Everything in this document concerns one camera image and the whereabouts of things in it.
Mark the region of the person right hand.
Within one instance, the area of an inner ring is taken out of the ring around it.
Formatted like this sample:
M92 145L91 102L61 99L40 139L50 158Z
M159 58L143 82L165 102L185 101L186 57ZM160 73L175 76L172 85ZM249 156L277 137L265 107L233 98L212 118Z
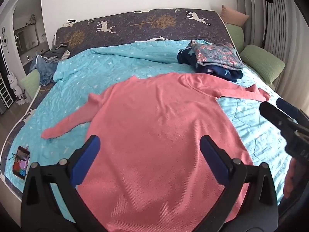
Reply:
M294 189L293 177L295 175L295 169L296 169L296 160L292 158L284 181L283 195L286 199L290 197Z

